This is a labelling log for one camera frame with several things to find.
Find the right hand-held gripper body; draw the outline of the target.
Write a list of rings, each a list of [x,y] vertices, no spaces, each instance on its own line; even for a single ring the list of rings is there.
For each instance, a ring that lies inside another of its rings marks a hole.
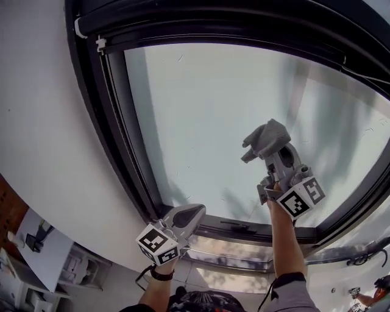
[[[322,205],[325,199],[324,191],[316,180],[312,168],[300,161],[292,144],[288,143],[279,151],[264,158],[264,162],[268,175],[257,185],[262,204],[269,201],[266,187],[279,182],[283,195],[276,202],[291,219],[298,219]]]

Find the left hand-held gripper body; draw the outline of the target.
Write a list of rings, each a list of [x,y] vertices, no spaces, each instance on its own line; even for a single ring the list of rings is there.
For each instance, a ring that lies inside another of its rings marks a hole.
[[[190,250],[190,237],[206,215],[202,204],[170,209],[162,218],[150,222],[137,237],[141,252],[154,264],[163,265]]]

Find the person's right hand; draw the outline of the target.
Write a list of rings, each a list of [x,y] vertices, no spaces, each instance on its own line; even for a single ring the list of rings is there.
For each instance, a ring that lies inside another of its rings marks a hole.
[[[266,187],[266,194],[269,200],[276,202],[283,195],[279,182],[274,182]]]

